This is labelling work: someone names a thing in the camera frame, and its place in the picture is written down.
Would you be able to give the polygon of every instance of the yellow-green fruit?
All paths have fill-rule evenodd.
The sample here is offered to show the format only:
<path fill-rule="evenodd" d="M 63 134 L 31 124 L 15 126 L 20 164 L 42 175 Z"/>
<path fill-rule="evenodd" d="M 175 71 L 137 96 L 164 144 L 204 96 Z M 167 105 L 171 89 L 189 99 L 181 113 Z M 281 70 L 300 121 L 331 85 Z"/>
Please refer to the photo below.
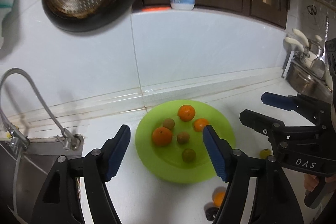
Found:
<path fill-rule="evenodd" d="M 167 118 L 163 121 L 162 126 L 165 128 L 168 128 L 169 130 L 173 130 L 174 126 L 175 126 L 175 122 L 173 119 L 171 118 Z"/>
<path fill-rule="evenodd" d="M 193 162 L 196 159 L 196 152 L 190 148 L 182 152 L 182 160 L 186 163 Z"/>
<path fill-rule="evenodd" d="M 185 144 L 187 142 L 189 142 L 190 139 L 190 135 L 188 132 L 181 132 L 177 135 L 176 140 L 179 144 Z"/>
<path fill-rule="evenodd" d="M 272 152 L 268 148 L 261 150 L 259 153 L 260 158 L 263 160 L 265 160 L 270 155 L 272 155 Z"/>

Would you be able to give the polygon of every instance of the stainless steel sink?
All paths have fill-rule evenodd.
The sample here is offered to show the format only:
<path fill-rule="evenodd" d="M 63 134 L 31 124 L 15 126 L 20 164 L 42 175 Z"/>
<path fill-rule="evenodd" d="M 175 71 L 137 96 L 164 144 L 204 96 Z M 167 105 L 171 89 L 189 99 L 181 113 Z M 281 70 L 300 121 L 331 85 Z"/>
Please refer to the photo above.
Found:
<path fill-rule="evenodd" d="M 31 140 L 26 151 L 15 155 L 0 142 L 0 193 L 9 208 L 29 223 L 34 204 L 48 172 L 60 155 L 69 159 L 82 156 L 83 140 L 77 150 L 65 150 L 54 138 Z"/>

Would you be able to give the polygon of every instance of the gooseneck faucet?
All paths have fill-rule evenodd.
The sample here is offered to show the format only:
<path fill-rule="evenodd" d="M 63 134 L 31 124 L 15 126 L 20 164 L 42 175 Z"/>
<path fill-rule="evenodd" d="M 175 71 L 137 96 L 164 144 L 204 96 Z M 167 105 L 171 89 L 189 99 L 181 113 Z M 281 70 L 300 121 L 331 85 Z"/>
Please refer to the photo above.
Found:
<path fill-rule="evenodd" d="M 6 71 L 5 74 L 1 77 L 1 80 L 0 80 L 0 118 L 2 120 L 4 128 L 10 133 L 10 135 L 12 137 L 11 143 L 16 145 L 19 142 L 19 143 L 21 143 L 23 149 L 27 149 L 28 146 L 29 146 L 29 139 L 27 137 L 25 137 L 19 131 L 19 129 L 8 120 L 8 118 L 6 117 L 6 115 L 4 114 L 4 112 L 3 112 L 2 108 L 1 108 L 1 90 L 2 90 L 2 86 L 3 86 L 4 82 L 5 82 L 5 80 L 8 78 L 8 76 L 10 76 L 12 74 L 20 74 L 24 78 L 26 78 L 26 80 L 29 82 L 29 84 L 31 85 L 33 91 L 35 92 L 37 98 L 41 102 L 43 108 L 46 110 L 46 112 L 49 114 L 50 118 L 54 121 L 54 123 L 61 130 L 61 133 L 62 133 L 62 136 L 64 138 L 64 141 L 62 141 L 59 137 L 57 138 L 57 140 L 60 141 L 63 144 L 63 146 L 64 146 L 64 148 L 66 150 L 69 150 L 69 149 L 75 150 L 75 149 L 77 149 L 79 147 L 79 144 L 80 144 L 79 138 L 76 138 L 74 135 L 72 135 L 70 133 L 70 131 L 68 129 L 62 127 L 62 125 L 58 122 L 58 120 L 56 119 L 56 117 L 54 116 L 54 114 L 51 112 L 51 110 L 49 109 L 49 107 L 47 106 L 47 104 L 45 103 L 45 101 L 43 100 L 43 98 L 42 98 L 39 90 L 35 86 L 32 78 L 29 76 L 28 73 L 26 73 L 24 70 L 19 69 L 19 68 L 12 68 L 12 69 Z"/>

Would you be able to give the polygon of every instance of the green plate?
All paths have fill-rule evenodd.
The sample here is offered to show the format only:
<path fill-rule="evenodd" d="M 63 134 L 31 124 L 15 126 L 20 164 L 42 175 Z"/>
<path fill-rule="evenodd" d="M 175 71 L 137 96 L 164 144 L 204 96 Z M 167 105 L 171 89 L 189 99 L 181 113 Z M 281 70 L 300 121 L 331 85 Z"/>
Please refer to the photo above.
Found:
<path fill-rule="evenodd" d="M 182 105 L 191 105 L 196 115 L 190 122 L 183 122 L 177 115 Z M 153 131 L 162 126 L 165 118 L 172 118 L 175 127 L 172 142 L 165 147 L 157 147 L 152 142 Z M 213 107 L 191 100 L 170 101 L 153 108 L 140 121 L 135 134 L 135 146 L 142 163 L 149 171 L 159 178 L 176 183 L 197 183 L 216 175 L 209 155 L 203 143 L 202 132 L 193 130 L 193 122 L 198 118 L 206 118 L 215 129 L 218 136 L 226 139 L 232 148 L 236 140 L 228 120 Z M 188 143 L 180 145 L 176 136 L 181 131 L 190 134 Z M 196 152 L 196 159 L 192 163 L 182 160 L 182 152 L 191 148 Z"/>

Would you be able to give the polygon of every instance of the human hand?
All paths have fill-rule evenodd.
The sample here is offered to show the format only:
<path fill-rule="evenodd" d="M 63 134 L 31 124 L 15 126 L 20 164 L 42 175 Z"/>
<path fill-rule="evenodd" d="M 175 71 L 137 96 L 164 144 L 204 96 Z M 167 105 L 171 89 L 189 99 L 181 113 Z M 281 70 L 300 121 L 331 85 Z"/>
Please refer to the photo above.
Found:
<path fill-rule="evenodd" d="M 330 178 L 325 178 L 325 182 L 326 183 L 331 183 L 331 182 L 335 182 L 336 181 L 336 175 L 333 175 Z M 319 179 L 314 176 L 314 175 L 309 175 L 309 174 L 305 174 L 304 175 L 304 182 L 303 182 L 303 186 L 306 188 L 306 190 L 308 190 L 309 192 L 313 192 L 313 190 L 315 189 L 315 187 L 319 184 Z"/>

